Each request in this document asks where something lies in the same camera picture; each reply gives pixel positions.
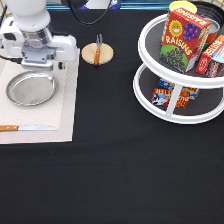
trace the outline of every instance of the snack box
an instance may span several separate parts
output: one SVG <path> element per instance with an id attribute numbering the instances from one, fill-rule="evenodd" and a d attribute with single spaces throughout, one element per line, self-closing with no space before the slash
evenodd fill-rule
<path id="1" fill-rule="evenodd" d="M 159 86 L 161 86 L 165 89 L 173 90 L 175 87 L 175 84 L 168 82 L 167 80 L 165 80 L 163 78 L 160 78 Z M 192 100 L 196 99 L 196 97 L 198 96 L 199 90 L 200 89 L 198 89 L 198 88 L 191 88 L 191 87 L 183 87 L 182 88 L 182 91 L 190 93 L 190 99 L 192 99 Z"/>
<path id="2" fill-rule="evenodd" d="M 206 76 L 209 78 L 215 78 L 220 76 L 224 71 L 224 46 L 217 51 L 212 60 L 209 63 L 208 69 L 206 71 Z"/>
<path id="3" fill-rule="evenodd" d="M 221 47 L 223 46 L 224 46 L 224 35 L 220 35 L 201 55 L 201 58 L 197 67 L 198 73 L 202 75 L 207 75 L 208 77 L 210 77 L 208 73 L 206 73 L 209 63 L 213 55 L 215 55 L 215 53 L 219 51 Z"/>
<path id="4" fill-rule="evenodd" d="M 155 89 L 152 97 L 152 104 L 157 106 L 168 106 L 173 91 L 167 89 Z M 176 107 L 186 107 L 190 100 L 188 92 L 181 92 Z"/>
<path id="5" fill-rule="evenodd" d="M 172 11 L 160 58 L 181 73 L 189 71 L 201 54 L 211 24 L 186 9 Z"/>

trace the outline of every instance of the black tablecloth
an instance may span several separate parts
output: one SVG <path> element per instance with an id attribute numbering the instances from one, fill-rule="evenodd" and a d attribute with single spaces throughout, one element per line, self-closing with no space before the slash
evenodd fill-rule
<path id="1" fill-rule="evenodd" d="M 72 142 L 0 146 L 1 224 L 224 222 L 224 113 L 173 124 L 133 92 L 141 30 L 164 13 L 110 11 L 83 26 L 69 11 L 51 12 L 54 29 L 72 33 L 79 48 L 102 33 L 115 54 L 97 68 L 80 58 Z"/>

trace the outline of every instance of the knife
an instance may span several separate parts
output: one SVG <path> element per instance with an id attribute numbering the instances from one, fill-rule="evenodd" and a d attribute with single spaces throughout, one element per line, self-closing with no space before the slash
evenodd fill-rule
<path id="1" fill-rule="evenodd" d="M 16 126 L 16 125 L 0 125 L 1 131 L 56 131 L 57 128 L 52 126 Z"/>
<path id="2" fill-rule="evenodd" d="M 97 50 L 96 50 L 96 56 L 95 56 L 95 60 L 94 60 L 94 65 L 98 66 L 99 65 L 99 61 L 100 61 L 100 47 L 103 44 L 103 35 L 99 34 L 97 35 L 96 38 L 96 46 L 97 46 Z"/>

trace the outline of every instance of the black cable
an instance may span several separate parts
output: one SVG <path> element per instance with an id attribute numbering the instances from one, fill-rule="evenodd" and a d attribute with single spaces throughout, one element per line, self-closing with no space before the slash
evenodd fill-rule
<path id="1" fill-rule="evenodd" d="M 2 12 L 1 20 L 0 20 L 0 27 L 2 26 L 2 21 L 3 21 L 4 17 L 5 17 L 7 8 L 8 8 L 7 5 L 5 5 L 4 10 L 3 10 L 3 12 Z M 22 58 L 6 58 L 6 57 L 4 57 L 4 56 L 2 56 L 2 55 L 0 55 L 0 58 L 2 58 L 2 59 L 4 59 L 4 60 L 7 60 L 7 61 L 15 62 L 15 63 L 17 63 L 17 64 L 21 64 L 21 62 L 22 62 L 22 60 L 23 60 Z"/>
<path id="2" fill-rule="evenodd" d="M 73 16 L 76 18 L 76 20 L 77 20 L 78 22 L 80 22 L 81 24 L 84 24 L 84 25 L 93 25 L 93 24 L 95 24 L 96 22 L 98 22 L 99 20 L 101 20 L 101 19 L 105 16 L 105 14 L 107 13 L 108 9 L 109 9 L 110 6 L 111 6 L 111 0 L 109 0 L 109 4 L 108 4 L 108 6 L 107 6 L 107 9 L 106 9 L 105 12 L 103 13 L 103 15 L 100 16 L 98 19 L 96 19 L 96 20 L 93 21 L 93 22 L 86 23 L 86 22 L 81 21 L 81 20 L 76 16 L 75 11 L 74 11 L 74 9 L 73 9 L 73 7 L 72 7 L 71 0 L 67 0 L 67 2 L 68 2 L 69 8 L 70 8 L 70 10 L 71 10 Z"/>
<path id="3" fill-rule="evenodd" d="M 2 12 L 1 20 L 0 20 L 0 27 L 2 26 L 2 21 L 3 21 L 4 17 L 5 17 L 7 8 L 8 8 L 7 5 L 5 5 L 4 10 Z"/>

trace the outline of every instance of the raisins box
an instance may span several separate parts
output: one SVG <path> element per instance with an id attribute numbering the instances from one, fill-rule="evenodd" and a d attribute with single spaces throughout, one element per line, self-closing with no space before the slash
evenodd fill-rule
<path id="1" fill-rule="evenodd" d="M 186 9 L 172 11 L 160 58 L 181 73 L 189 71 L 199 59 L 211 24 Z"/>

